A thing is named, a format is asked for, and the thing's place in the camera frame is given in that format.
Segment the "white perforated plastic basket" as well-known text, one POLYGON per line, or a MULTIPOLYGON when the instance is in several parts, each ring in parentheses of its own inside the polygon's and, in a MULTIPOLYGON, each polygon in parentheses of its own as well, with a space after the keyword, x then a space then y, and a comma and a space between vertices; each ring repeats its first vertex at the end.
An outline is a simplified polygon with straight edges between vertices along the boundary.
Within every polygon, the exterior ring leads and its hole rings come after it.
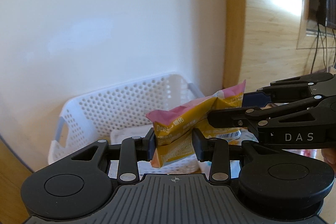
POLYGON ((100 139, 120 144, 130 136, 144 136, 152 125, 146 118, 148 112, 170 110, 202 97, 203 93, 196 85, 175 73, 74 97, 60 112, 48 163, 100 139))

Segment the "pink floral tissue pack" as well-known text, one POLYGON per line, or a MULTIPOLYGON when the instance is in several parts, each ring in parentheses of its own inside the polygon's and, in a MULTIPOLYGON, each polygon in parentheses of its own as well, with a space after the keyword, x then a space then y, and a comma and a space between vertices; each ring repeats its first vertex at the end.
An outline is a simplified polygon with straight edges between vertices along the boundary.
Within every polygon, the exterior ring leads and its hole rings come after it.
POLYGON ((317 150, 316 149, 301 149, 299 151, 299 154, 305 157, 310 157, 315 159, 317 156, 317 150))

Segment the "yellow wipes pack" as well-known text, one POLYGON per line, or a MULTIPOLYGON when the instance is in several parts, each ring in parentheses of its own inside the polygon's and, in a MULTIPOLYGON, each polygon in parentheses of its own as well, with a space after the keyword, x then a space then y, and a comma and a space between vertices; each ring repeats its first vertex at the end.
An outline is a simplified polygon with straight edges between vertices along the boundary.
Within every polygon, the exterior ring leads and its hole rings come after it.
POLYGON ((215 94, 189 101, 171 110, 153 110, 146 118, 153 123, 156 149, 151 166, 161 168, 194 154, 192 129, 197 128, 206 138, 235 137, 239 126, 214 128, 207 120, 212 110, 242 106, 246 82, 217 91, 215 94))

